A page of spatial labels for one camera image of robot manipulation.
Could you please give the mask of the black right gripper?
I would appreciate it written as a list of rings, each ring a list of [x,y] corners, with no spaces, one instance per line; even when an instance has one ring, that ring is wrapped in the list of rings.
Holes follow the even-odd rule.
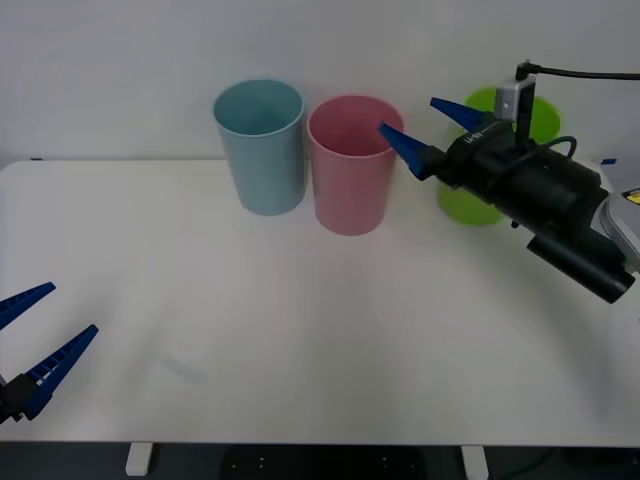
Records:
[[[379,126],[380,134],[415,178],[426,180],[439,169],[439,180],[444,184],[452,188],[464,187],[491,203],[530,202],[530,193],[522,190],[521,173],[501,176],[530,150],[529,140],[519,138],[511,123],[497,120],[491,112],[436,97],[431,99],[430,106],[468,131],[452,143],[446,157],[438,148],[387,123]]]

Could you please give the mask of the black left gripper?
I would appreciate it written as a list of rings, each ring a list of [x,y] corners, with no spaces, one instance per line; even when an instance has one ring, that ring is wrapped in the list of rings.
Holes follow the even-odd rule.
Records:
[[[0,329],[3,330],[55,289],[52,282],[47,282],[3,299],[0,304]],[[26,373],[1,384],[1,422],[37,417],[98,332],[96,325],[88,326]]]

